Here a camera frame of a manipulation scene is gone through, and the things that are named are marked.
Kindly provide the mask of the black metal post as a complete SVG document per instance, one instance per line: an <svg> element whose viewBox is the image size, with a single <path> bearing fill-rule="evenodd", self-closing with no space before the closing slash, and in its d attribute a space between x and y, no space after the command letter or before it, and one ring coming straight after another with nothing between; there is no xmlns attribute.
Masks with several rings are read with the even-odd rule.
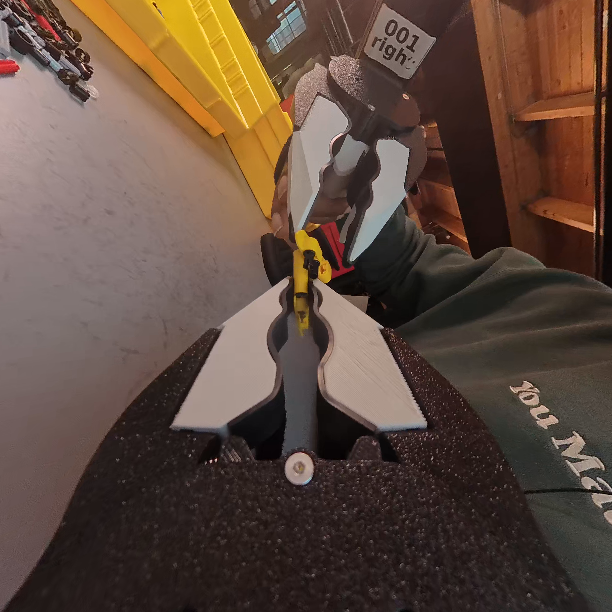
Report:
<svg viewBox="0 0 612 612"><path fill-rule="evenodd" d="M426 92L472 257L510 247L506 202L469 1L462 1L424 68Z"/></svg>

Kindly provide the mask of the yellow storage bin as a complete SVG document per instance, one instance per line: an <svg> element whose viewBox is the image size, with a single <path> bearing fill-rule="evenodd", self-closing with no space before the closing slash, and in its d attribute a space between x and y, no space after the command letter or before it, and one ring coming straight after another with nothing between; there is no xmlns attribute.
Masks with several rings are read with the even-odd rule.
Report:
<svg viewBox="0 0 612 612"><path fill-rule="evenodd" d="M289 115L279 103L240 136L224 134L262 213L271 218L275 191L274 171L281 150L293 133Z"/></svg>
<svg viewBox="0 0 612 612"><path fill-rule="evenodd" d="M229 1L73 1L211 136L291 132Z"/></svg>

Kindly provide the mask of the red fabric bag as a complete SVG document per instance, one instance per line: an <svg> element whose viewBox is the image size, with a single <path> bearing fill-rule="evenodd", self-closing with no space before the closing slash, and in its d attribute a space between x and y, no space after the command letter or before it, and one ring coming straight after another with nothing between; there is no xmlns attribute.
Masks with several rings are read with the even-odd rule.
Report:
<svg viewBox="0 0 612 612"><path fill-rule="evenodd" d="M324 258L330 265L332 280L354 271L353 266L344 265L345 246L340 242L340 231L335 222L320 225L309 234L317 240Z"/></svg>

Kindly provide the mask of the yellow lego subassembly blue pins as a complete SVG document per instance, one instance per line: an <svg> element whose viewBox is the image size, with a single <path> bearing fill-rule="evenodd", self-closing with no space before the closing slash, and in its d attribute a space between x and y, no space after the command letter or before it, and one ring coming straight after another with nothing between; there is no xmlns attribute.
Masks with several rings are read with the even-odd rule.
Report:
<svg viewBox="0 0 612 612"><path fill-rule="evenodd" d="M309 328L309 272L304 268L303 253L296 249L293 252L293 305L295 321L300 337Z"/></svg>

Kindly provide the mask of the yellow lego plate black pins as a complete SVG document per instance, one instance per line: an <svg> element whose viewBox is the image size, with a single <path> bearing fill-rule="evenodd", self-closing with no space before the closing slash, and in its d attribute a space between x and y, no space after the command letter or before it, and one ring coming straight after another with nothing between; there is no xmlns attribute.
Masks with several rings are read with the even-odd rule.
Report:
<svg viewBox="0 0 612 612"><path fill-rule="evenodd" d="M309 279L318 279L323 283L331 281L331 268L324 258L317 240L305 230L295 233L295 244L305 258L304 268L309 272Z"/></svg>

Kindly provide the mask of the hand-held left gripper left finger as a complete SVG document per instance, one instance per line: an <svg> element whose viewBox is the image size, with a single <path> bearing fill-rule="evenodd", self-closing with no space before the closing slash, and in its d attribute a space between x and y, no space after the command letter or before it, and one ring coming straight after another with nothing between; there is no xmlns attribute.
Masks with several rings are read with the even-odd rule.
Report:
<svg viewBox="0 0 612 612"><path fill-rule="evenodd" d="M263 436L246 420L262 415L281 388L280 348L287 342L287 291L283 279L227 319L171 428L229 436Z"/></svg>

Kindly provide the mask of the pile of small lego pieces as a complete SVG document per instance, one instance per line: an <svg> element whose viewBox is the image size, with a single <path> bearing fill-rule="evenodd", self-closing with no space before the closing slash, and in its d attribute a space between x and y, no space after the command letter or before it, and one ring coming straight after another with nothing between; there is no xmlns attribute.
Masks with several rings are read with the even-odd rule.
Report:
<svg viewBox="0 0 612 612"><path fill-rule="evenodd" d="M1 1L1 76L16 75L20 55L53 72L73 97L98 98L89 82L94 74L82 36L70 27L54 1Z"/></svg>

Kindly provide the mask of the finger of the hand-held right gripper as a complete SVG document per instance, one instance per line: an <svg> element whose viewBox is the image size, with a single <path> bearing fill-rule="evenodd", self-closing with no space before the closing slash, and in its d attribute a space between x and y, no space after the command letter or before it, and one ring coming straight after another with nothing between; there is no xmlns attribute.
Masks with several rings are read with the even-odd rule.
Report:
<svg viewBox="0 0 612 612"><path fill-rule="evenodd" d="M341 230L343 261L351 266L369 248L406 196L410 150L398 140L377 139L364 158L364 183Z"/></svg>
<svg viewBox="0 0 612 612"><path fill-rule="evenodd" d="M288 209L295 231L305 229L321 188L322 172L332 163L332 142L349 127L333 101L316 95L302 126L293 134L288 155Z"/></svg>

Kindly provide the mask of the wooden wall shelving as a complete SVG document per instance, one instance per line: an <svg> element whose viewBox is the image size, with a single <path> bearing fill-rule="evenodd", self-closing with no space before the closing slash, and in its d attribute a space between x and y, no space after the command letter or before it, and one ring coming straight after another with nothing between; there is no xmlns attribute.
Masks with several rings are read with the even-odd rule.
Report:
<svg viewBox="0 0 612 612"><path fill-rule="evenodd" d="M513 247L603 280L610 1L471 1Z"/></svg>

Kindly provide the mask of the window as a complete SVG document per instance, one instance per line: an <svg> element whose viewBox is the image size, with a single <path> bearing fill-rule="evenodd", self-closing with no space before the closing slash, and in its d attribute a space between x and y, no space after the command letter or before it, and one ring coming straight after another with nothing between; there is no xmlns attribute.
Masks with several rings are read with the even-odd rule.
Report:
<svg viewBox="0 0 612 612"><path fill-rule="evenodd" d="M270 1L269 5L266 45L275 57L306 31L307 11L303 1Z"/></svg>

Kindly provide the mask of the person's right hand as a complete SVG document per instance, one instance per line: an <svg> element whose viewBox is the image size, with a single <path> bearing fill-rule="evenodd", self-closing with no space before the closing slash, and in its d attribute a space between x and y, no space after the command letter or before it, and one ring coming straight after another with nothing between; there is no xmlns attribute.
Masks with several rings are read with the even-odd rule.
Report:
<svg viewBox="0 0 612 612"><path fill-rule="evenodd" d="M345 197L330 198L319 195L311 209L309 223L314 225L325 225L342 218L350 210ZM272 234L286 241L289 245L293 241L289 237L289 209L288 209L288 178L283 173L275 187L272 208L271 228Z"/></svg>

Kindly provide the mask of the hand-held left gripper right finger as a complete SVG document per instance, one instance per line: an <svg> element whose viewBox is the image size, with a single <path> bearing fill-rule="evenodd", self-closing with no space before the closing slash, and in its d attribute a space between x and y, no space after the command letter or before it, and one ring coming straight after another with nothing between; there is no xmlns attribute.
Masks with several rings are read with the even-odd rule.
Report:
<svg viewBox="0 0 612 612"><path fill-rule="evenodd" d="M424 430L427 421L382 334L382 327L314 280L311 323L321 360L317 385L331 406L379 433Z"/></svg>

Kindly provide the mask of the person's right forearm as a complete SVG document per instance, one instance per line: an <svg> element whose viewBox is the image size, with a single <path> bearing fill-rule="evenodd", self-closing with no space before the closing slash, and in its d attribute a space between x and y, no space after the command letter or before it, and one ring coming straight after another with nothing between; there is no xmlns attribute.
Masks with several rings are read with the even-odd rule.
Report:
<svg viewBox="0 0 612 612"><path fill-rule="evenodd" d="M473 258L418 229L399 206L354 264L368 291L417 331L611 324L611 289L513 247Z"/></svg>

